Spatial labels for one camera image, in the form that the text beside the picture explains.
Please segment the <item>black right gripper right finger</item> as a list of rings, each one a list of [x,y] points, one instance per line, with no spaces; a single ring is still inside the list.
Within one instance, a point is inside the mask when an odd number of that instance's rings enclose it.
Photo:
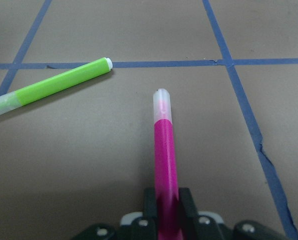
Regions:
[[[179,223],[185,240],[199,240],[199,215],[191,191],[179,188]]]

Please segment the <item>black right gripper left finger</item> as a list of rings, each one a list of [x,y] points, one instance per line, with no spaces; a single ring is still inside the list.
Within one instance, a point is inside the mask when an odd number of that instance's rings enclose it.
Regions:
[[[142,229],[144,230],[145,240],[157,240],[159,218],[155,189],[153,187],[148,187],[144,190],[144,207],[142,221]]]

